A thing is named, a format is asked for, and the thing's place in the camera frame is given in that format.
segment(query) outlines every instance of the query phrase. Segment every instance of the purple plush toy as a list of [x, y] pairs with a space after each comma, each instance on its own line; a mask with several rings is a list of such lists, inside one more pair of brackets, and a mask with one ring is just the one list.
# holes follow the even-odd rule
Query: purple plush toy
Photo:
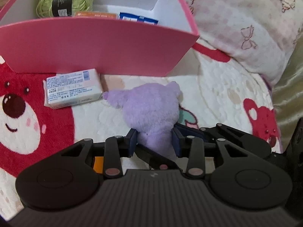
[[115, 108], [123, 108], [126, 124], [136, 129], [138, 143], [153, 151], [170, 157], [172, 148], [172, 128], [179, 119], [181, 94], [176, 82], [164, 86], [147, 83], [130, 90], [111, 90], [103, 93], [103, 98]]

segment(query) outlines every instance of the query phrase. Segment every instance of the pink checkered pillow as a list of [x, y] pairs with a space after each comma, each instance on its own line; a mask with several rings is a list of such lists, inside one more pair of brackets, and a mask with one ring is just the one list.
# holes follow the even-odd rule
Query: pink checkered pillow
[[280, 79], [303, 23], [301, 0], [186, 0], [201, 37], [271, 85]]

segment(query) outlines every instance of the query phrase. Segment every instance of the bear smile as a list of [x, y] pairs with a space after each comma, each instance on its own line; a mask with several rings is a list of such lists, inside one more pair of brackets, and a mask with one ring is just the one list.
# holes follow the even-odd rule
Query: bear smile
[[7, 129], [10, 131], [10, 132], [16, 132], [18, 129], [12, 129], [11, 127], [8, 126], [7, 123], [5, 123], [5, 126], [7, 127]]

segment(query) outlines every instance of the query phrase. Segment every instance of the black yarn label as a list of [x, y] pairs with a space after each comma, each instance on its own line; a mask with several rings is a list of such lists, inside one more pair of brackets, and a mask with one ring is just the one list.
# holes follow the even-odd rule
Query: black yarn label
[[72, 16], [73, 0], [53, 0], [52, 12], [54, 17]]

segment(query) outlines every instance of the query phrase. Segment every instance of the yarn skein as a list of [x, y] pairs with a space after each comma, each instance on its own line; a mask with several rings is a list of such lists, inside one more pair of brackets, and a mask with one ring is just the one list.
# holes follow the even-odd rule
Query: yarn skein
[[[53, 0], [39, 0], [36, 13], [39, 18], [53, 17], [52, 12]], [[72, 0], [72, 15], [78, 11], [92, 11], [93, 0]]]

